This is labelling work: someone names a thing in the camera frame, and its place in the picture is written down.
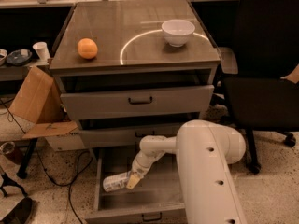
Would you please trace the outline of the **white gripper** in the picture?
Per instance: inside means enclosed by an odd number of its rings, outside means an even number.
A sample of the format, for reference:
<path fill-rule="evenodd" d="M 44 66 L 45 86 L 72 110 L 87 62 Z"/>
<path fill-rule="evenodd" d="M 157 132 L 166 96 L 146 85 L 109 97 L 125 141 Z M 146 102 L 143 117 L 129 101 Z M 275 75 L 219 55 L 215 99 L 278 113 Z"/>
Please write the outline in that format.
<path fill-rule="evenodd" d="M 143 151 L 139 151 L 133 160 L 126 188 L 133 189 L 139 183 L 140 177 L 144 177 L 152 164 L 158 161 L 163 155 L 163 152 L 144 153 Z"/>

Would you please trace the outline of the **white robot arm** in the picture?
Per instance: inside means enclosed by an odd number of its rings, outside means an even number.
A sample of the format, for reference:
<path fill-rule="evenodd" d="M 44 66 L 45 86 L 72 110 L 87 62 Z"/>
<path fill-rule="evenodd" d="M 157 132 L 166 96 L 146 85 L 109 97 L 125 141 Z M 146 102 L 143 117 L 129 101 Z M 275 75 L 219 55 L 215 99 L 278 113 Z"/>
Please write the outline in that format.
<path fill-rule="evenodd" d="M 242 159 L 246 142 L 237 130 L 204 120 L 183 124 L 176 136 L 148 135 L 139 143 L 128 189 L 164 154 L 176 156 L 188 224 L 247 224 L 228 165 Z"/>

